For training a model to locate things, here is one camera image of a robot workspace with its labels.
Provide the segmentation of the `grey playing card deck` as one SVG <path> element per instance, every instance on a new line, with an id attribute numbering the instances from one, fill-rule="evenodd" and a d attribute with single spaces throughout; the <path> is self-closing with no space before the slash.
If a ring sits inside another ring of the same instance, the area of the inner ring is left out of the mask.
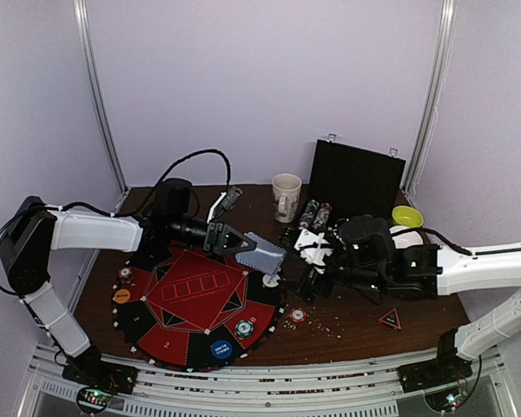
<path id="1" fill-rule="evenodd" d="M 245 236 L 256 243 L 253 250 L 237 253 L 235 260 L 243 266 L 260 271 L 266 275 L 275 275 L 287 256 L 287 251 L 275 245 L 254 232 L 247 232 Z"/>

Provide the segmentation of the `white dealer button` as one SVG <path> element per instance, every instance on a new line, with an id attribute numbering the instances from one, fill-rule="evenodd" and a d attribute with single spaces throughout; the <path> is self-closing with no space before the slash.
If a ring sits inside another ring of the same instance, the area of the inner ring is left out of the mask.
<path id="1" fill-rule="evenodd" d="M 279 275 L 264 275 L 262 277 L 262 285 L 266 288 L 277 288 L 280 282 L 281 278 Z"/>

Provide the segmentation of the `orange white chip stack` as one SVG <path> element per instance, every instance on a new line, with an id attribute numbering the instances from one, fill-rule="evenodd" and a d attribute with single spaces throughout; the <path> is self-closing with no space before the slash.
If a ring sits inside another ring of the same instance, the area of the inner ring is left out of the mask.
<path id="1" fill-rule="evenodd" d="M 307 318 L 307 313 L 302 308 L 294 308 L 290 312 L 290 318 L 293 322 L 303 322 Z"/>

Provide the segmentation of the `green white chip stack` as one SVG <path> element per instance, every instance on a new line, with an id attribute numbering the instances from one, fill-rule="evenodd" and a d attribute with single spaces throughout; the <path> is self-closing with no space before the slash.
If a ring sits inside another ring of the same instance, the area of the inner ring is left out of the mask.
<path id="1" fill-rule="evenodd" d="M 254 323 L 249 320 L 238 321 L 234 331 L 239 339 L 245 340 L 254 333 Z"/>

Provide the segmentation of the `blue small blind button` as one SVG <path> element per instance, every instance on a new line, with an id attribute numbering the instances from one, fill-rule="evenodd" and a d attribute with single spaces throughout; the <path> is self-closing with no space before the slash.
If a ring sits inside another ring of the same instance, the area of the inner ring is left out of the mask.
<path id="1" fill-rule="evenodd" d="M 218 340 L 211 345 L 210 351 L 216 360 L 223 361 L 233 355 L 234 348 L 230 341 Z"/>

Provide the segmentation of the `red white chip stack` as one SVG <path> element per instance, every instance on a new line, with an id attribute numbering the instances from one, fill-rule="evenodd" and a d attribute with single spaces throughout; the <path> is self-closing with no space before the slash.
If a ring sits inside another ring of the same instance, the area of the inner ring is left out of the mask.
<path id="1" fill-rule="evenodd" d="M 118 278 L 122 284 L 130 284 L 133 282 L 132 268 L 124 267 L 118 271 Z"/>

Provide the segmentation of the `orange big blind button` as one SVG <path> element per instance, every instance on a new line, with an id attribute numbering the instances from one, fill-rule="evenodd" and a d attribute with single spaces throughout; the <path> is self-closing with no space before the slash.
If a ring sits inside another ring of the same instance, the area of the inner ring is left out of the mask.
<path id="1" fill-rule="evenodd" d="M 121 288 L 121 289 L 118 289 L 117 291 L 115 291 L 113 298 L 112 298 L 113 302 L 116 304 L 125 304 L 125 303 L 129 302 L 130 299 L 131 299 L 131 293 L 126 288 Z"/>

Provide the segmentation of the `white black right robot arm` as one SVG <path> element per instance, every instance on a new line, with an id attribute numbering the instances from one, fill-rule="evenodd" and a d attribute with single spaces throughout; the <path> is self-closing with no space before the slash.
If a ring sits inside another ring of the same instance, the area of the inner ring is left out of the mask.
<path id="1" fill-rule="evenodd" d="M 488 314 L 440 337 L 427 370 L 433 382 L 446 383 L 461 364 L 521 331 L 521 242 L 463 248 L 429 228 L 391 230 L 362 215 L 318 234 L 302 229 L 293 248 L 313 268 L 304 286 L 321 295 L 336 284 L 404 301 L 515 288 Z"/>

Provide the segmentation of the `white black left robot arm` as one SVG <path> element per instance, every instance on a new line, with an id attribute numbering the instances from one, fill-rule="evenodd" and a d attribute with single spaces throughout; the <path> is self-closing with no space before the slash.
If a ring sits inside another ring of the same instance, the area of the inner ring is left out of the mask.
<path id="1" fill-rule="evenodd" d="M 173 240 L 213 255 L 257 248 L 254 240 L 217 217 L 234 205 L 239 189 L 227 186 L 201 220 L 187 215 L 192 188 L 180 178 L 162 180 L 126 213 L 106 212 L 86 202 L 55 206 L 31 195 L 0 228 L 0 265 L 7 281 L 0 290 L 25 305 L 60 351 L 74 360 L 75 373 L 88 385 L 102 384 L 108 369 L 54 286 L 52 275 L 61 261 L 101 250 L 136 254 Z"/>

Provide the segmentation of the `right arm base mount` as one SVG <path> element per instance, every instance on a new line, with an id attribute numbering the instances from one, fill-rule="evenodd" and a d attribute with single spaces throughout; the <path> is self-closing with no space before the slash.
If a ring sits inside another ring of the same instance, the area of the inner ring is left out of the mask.
<path id="1" fill-rule="evenodd" d="M 472 376 L 472 363 L 457 356 L 434 358 L 400 366 L 397 372 L 403 391 L 410 393 L 456 382 L 460 376 Z"/>

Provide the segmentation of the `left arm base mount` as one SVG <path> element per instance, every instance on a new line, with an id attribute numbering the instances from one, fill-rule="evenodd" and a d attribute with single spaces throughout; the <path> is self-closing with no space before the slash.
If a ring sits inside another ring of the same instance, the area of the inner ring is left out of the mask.
<path id="1" fill-rule="evenodd" d="M 132 394 L 138 369 L 136 367 L 105 361 L 94 345 L 82 354 L 66 356 L 62 377 L 68 381 L 96 387 L 111 394 Z"/>

